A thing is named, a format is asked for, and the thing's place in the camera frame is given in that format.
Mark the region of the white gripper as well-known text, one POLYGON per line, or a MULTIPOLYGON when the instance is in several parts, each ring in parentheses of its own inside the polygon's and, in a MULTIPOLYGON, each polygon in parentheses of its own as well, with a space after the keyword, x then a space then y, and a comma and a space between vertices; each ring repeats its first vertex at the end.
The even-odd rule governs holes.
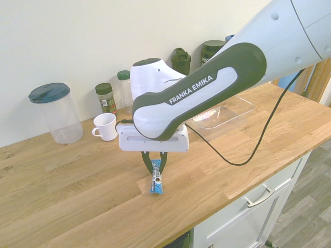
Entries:
POLYGON ((167 162, 167 152, 186 152, 189 149, 189 135, 186 126, 181 126, 167 141, 155 141, 142 136, 133 124, 119 124, 119 147, 123 151, 141 151, 142 159, 150 174, 153 173, 149 152, 160 152, 159 171, 162 173, 167 162))

